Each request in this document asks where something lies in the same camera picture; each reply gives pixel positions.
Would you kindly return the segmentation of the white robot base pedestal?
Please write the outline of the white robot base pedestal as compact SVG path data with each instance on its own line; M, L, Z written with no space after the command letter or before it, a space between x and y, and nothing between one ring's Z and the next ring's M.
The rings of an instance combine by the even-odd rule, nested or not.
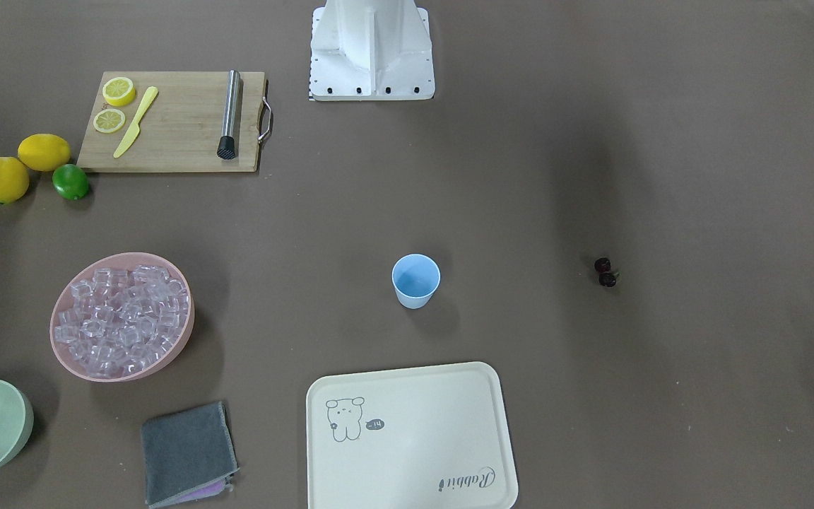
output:
M429 100L436 93L429 13L413 1L327 1L313 10L310 51L310 100Z

